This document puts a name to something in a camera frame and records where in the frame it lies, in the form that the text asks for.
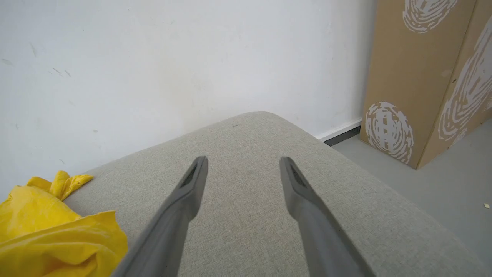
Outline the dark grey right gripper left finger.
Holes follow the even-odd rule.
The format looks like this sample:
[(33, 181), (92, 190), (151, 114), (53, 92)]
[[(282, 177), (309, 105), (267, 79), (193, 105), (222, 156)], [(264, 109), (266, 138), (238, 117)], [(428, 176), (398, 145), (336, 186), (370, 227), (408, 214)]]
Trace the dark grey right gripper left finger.
[(113, 277), (175, 277), (190, 222), (197, 216), (208, 175), (208, 159), (198, 156), (160, 206)]

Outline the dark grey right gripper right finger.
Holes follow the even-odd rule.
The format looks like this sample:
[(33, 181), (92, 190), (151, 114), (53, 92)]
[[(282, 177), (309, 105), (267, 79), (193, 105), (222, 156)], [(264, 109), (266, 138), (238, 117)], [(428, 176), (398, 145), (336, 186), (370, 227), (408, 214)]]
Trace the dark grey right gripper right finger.
[(334, 214), (290, 157), (279, 160), (284, 199), (297, 221), (312, 277), (373, 277), (374, 272)]

